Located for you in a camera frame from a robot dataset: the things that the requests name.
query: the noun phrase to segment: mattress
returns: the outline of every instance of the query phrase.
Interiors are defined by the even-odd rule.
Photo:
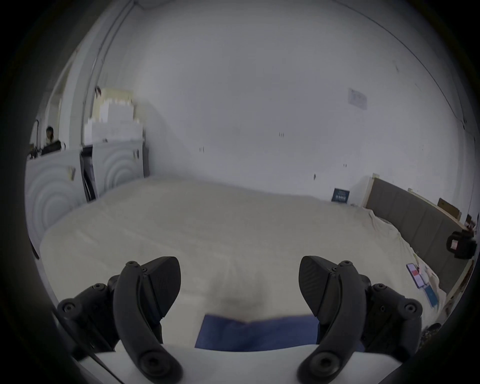
[[[313,197],[148,178],[118,187],[68,214],[45,234],[40,257],[58,300],[140,264],[175,256],[180,293],[162,320],[165,343],[193,347],[206,314],[250,322],[310,314],[298,285],[300,260],[353,262],[423,306],[435,322],[445,293],[429,270],[431,308],[406,264],[423,264],[397,229],[371,210]]]

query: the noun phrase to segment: cabinet door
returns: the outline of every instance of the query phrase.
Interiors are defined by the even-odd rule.
[[[143,178],[143,140],[94,143],[92,164],[97,196],[119,185]]]
[[[38,255],[45,231],[86,201],[80,149],[54,152],[27,161],[26,223],[30,241]]]

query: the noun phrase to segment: cardboard box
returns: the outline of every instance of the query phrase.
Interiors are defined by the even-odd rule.
[[[460,220],[462,213],[459,211],[458,208],[454,207],[450,203],[447,203],[444,199],[438,199],[438,204],[440,208],[442,208],[445,212],[451,214],[457,220]]]

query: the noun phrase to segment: gray upholstered headboard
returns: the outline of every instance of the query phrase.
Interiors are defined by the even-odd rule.
[[[413,251],[437,274],[440,288],[448,294],[468,260],[454,258],[446,249],[446,241],[463,226],[429,201],[377,178],[373,179],[366,208],[398,229]]]

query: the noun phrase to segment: paper notice on wall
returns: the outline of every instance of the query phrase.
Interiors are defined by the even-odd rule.
[[[348,103],[363,110],[367,109],[367,97],[351,88],[348,89]]]

